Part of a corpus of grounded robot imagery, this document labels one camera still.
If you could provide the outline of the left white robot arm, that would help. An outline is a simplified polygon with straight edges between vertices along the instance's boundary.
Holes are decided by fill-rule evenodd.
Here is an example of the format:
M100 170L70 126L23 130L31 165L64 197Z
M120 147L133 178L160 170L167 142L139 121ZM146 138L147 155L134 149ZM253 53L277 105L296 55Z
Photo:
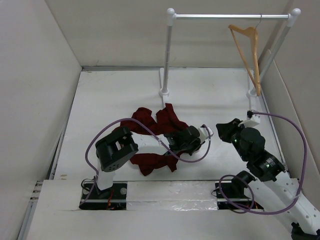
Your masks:
M181 154L192 155L207 139L208 132L204 126L189 126L156 136L120 127L95 144L100 170L94 192L100 198L107 198L112 191L115 171L127 162L137 165L143 176L165 166L174 172Z

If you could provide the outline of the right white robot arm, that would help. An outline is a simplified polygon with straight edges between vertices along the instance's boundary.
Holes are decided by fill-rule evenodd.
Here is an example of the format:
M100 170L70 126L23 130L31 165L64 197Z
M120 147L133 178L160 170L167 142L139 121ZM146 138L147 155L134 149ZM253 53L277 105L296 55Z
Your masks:
M284 165L265 150L266 140L261 133L247 126L246 121L235 118L228 123L216 124L219 138L234 146L240 158L246 162L243 170L231 179L231 191L242 197L252 191L250 182L259 179L273 191L276 197L252 194L252 201L264 208L263 215L273 215L290 228L294 240L318 240L320 238L320 214L302 194L286 173Z

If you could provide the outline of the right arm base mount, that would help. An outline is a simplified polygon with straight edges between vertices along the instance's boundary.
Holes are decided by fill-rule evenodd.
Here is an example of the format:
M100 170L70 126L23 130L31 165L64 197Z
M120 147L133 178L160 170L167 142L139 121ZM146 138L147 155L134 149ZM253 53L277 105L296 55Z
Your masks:
M231 201L233 201L235 204L241 206L242 208L246 208L248 209L251 204L252 204L252 199L247 197L244 194L244 191L241 190L240 192L237 192L236 190L234 190L232 188L232 183L231 181L225 181L221 183L222 186L222 190L224 192L224 194L231 199ZM212 190L211 195L213 197L216 197L217 200L217 209L218 210L231 210L233 212L238 212L241 213L243 212L243 210L238 209L237 207L233 206L232 204L230 204L224 197L223 195L220 193L220 189L219 189L219 183L216 182L215 183L215 189Z

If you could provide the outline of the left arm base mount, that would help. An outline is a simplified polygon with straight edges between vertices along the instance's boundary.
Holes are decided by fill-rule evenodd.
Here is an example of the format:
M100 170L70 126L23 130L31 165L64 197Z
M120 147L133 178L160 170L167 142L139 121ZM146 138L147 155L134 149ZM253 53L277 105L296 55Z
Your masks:
M82 192L79 203L81 210L122 211L127 209L127 182L114 182L113 186L99 190L95 185L90 192L94 181L85 179L81 183Z

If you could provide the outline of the wooden clothes hanger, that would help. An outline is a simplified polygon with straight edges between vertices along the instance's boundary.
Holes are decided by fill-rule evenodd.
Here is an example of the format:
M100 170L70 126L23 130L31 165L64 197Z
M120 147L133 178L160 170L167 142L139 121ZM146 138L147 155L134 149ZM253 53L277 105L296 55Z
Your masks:
M258 42L259 42L259 35L256 27L247 27L245 29L239 28L236 25L230 24L228 26L231 35L233 37L234 43L238 50L238 53L244 63L244 67L249 75L249 78L253 84L253 90L255 93L249 93L250 96L257 96L261 95L261 77L260 77L260 70L259 70L259 63L258 63ZM253 73L251 73L251 69L249 66L249 62L247 61L243 50L241 49L240 43L237 40L236 33L247 37L250 41L250 49L251 49L251 57L253 63Z

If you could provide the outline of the dark red t shirt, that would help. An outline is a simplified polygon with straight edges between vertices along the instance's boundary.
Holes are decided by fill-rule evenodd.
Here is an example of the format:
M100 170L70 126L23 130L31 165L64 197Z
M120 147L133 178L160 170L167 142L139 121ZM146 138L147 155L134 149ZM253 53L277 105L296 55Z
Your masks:
M169 142L164 134L182 131L192 125L181 121L175 113L171 103L152 117L152 111L145 107L138 108L130 120L122 120L119 127L128 128L137 144L138 152L130 158L133 165L137 165L143 176L148 176L153 170L168 167L171 172L177 170L178 158L182 154L174 153L169 148Z

